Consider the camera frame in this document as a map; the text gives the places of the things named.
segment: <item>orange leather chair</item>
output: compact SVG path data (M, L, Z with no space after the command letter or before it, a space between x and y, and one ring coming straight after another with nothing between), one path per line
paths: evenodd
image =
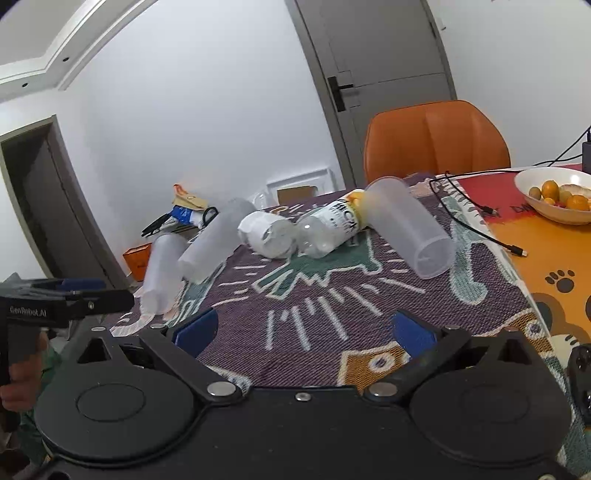
M502 135L462 100L425 103L377 114L363 158L368 183L419 171L469 173L511 166Z

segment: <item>door handle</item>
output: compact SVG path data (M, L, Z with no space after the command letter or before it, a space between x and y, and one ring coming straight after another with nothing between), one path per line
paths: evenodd
M328 77L326 80L329 83L330 93L332 93L333 100L335 101L336 111L344 112L346 110L345 102L343 101L343 95L340 91L348 88L355 88L355 85L352 83L348 85L339 85L336 77Z

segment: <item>gray door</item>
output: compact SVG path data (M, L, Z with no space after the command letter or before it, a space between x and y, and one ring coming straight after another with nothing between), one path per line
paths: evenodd
M53 144L53 126L2 143L14 195L43 261L53 277L101 278L115 284L89 243L62 178Z
M430 13L421 0L295 1L329 87L354 181L364 186L363 145L376 114L454 98Z

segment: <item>bowl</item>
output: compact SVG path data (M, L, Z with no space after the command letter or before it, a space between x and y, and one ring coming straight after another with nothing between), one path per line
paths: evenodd
M540 215L549 220L566 225L587 225L591 223L591 212L581 212L549 205L529 196L530 188L542 188L546 180L554 180L558 186L574 184L591 189L591 175L570 168L537 167L519 172L515 176L515 186Z

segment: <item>table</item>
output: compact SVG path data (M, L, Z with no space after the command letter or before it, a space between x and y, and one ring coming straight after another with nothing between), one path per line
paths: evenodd
M136 305L121 317L109 316L105 324L113 335L124 336L150 323L172 326L214 307L219 332L199 360L244 390L252 384L353 384L361 390L409 360L392 338L389 321L396 309L405 308L434 325L459 325L474 335L518 327L566 388L548 329L538 320L511 262L502 249L452 222L425 177L409 180L413 195L457 245L454 266L444 275L419 279L372 230L320 260L301 255L269 260L242 246L208 281L186 285L167 314L140 315ZM464 185L476 199L479 187L472 182ZM297 220L341 194L271 211ZM443 186L441 196L459 218L485 227L478 212L450 186ZM591 471L580 417L574 418L562 456L576 475Z
M580 170L580 165L569 167ZM498 239L527 250L527 258L514 257L512 262L566 366L574 346L591 342L591 225L561 225L537 214L515 188L515 175L469 177L459 184L474 201L497 210L497 215L483 217Z

